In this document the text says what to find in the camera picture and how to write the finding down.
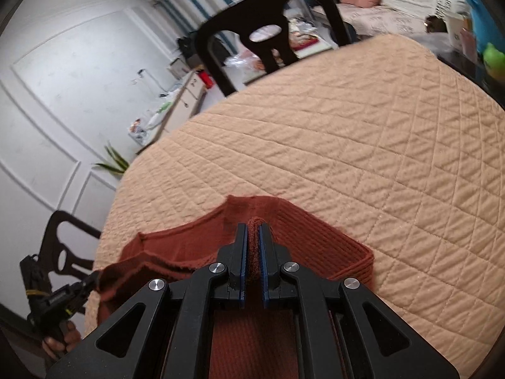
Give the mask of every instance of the silver screw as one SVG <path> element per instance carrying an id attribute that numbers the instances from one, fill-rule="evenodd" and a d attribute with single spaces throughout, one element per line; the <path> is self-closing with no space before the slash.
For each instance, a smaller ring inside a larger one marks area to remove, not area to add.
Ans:
<path id="1" fill-rule="evenodd" d="M 359 288 L 359 281 L 356 278 L 346 278 L 344 285 L 349 289 L 357 289 Z"/>
<path id="2" fill-rule="evenodd" d="M 163 282 L 163 280 L 152 280 L 151 282 L 149 282 L 149 289 L 151 291 L 159 291 L 163 289 L 164 286 L 165 282 Z"/>
<path id="3" fill-rule="evenodd" d="M 286 262 L 284 264 L 284 270 L 286 272 L 296 272 L 300 269 L 300 266 L 296 262 Z"/>
<path id="4" fill-rule="evenodd" d="M 224 265 L 221 262 L 214 262 L 209 265 L 209 270 L 212 273 L 221 273 L 224 271 Z"/>

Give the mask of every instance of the chair backrest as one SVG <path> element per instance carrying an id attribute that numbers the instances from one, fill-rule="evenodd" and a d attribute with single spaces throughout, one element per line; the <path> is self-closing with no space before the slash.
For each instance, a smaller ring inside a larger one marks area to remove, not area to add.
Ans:
<path id="1" fill-rule="evenodd" d="M 37 263 L 47 273 L 55 272 L 58 275 L 71 275 L 83 280 L 88 275 L 74 268 L 72 265 L 75 264 L 91 271 L 93 269 L 93 261 L 76 257 L 66 245 L 61 243 L 57 236 L 57 229 L 63 222 L 69 222 L 92 237 L 100 239 L 101 232 L 99 230 L 85 224 L 68 212 L 55 211 L 49 218 L 49 222 L 45 228 Z M 60 270 L 58 259 L 62 251 L 65 251 L 66 257 L 65 264 Z"/>
<path id="2" fill-rule="evenodd" d="M 342 17 L 338 12 L 335 0 L 317 0 L 323 7 L 339 46 L 350 44 Z M 283 15 L 284 6 L 289 0 L 239 0 L 228 8 L 217 13 L 205 22 L 196 35 L 196 53 L 216 80 L 225 96 L 235 92 L 233 84 L 223 73 L 216 58 L 210 50 L 210 39 L 219 31 L 232 31 L 239 35 L 242 44 L 256 54 L 263 62 L 267 74 L 279 69 L 272 54 L 277 49 L 285 65 L 298 61 L 298 57 L 289 46 L 289 25 Z M 252 42 L 249 36 L 257 29 L 277 25 L 279 34 L 268 40 Z"/>

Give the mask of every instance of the quilted tablecloth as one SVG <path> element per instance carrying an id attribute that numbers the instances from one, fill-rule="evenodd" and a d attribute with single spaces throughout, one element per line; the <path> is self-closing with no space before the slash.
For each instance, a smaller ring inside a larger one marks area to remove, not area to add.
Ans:
<path id="1" fill-rule="evenodd" d="M 229 194 L 286 198 L 370 246 L 377 295 L 467 378 L 505 324 L 504 132 L 498 104 L 412 40 L 319 54 L 137 158 L 95 268 Z"/>

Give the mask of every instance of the folded cloth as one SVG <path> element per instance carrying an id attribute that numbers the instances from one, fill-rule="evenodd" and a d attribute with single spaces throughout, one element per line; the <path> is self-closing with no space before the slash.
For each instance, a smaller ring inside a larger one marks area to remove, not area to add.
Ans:
<path id="1" fill-rule="evenodd" d="M 216 261 L 217 250 L 234 242 L 237 224 L 248 225 L 249 270 L 246 308 L 216 311 L 210 379 L 297 379 L 291 311 L 263 309 L 258 265 L 258 227 L 267 222 L 274 241 L 292 259 L 330 280 L 353 276 L 370 287 L 373 253 L 327 223 L 288 201 L 270 196 L 235 197 L 186 225 L 139 233 L 119 262 L 99 281 L 98 323 L 153 278 L 188 278 Z"/>

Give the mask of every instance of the white wall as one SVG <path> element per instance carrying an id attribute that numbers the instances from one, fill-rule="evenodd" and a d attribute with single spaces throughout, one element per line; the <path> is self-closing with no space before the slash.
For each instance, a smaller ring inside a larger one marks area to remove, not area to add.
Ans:
<path id="1" fill-rule="evenodd" d="M 29 307 L 19 262 L 38 253 L 52 212 L 102 229 L 118 180 L 93 164 L 108 140 L 130 159 L 140 149 L 127 128 L 157 102 L 137 71 L 174 82 L 166 67 L 176 36 L 154 9 L 141 0 L 68 7 L 83 1 L 25 0 L 0 36 L 0 303 L 21 316 Z M 93 259 L 96 240 L 71 226 L 58 232 Z"/>

